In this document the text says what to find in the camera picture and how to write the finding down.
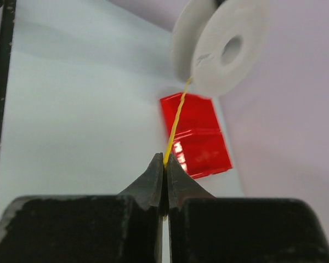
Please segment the white plastic spool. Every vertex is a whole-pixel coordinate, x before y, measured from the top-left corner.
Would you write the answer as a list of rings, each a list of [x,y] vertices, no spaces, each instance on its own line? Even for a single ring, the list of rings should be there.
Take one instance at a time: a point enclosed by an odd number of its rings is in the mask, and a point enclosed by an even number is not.
[[[189,1],[172,30],[176,77],[204,96],[234,89],[259,58],[270,9],[270,1]]]

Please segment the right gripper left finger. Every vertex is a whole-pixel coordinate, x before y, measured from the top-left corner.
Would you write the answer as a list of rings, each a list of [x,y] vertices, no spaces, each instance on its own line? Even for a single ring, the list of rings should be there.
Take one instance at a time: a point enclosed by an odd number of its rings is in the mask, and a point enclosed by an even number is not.
[[[163,155],[117,195],[23,196],[0,220],[0,262],[161,262]]]

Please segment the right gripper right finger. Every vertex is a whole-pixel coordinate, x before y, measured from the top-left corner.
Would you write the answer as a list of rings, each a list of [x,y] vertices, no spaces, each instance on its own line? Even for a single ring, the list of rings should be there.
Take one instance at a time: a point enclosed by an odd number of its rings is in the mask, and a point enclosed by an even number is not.
[[[329,262],[329,242],[306,202],[215,197],[174,156],[166,178],[171,262]]]

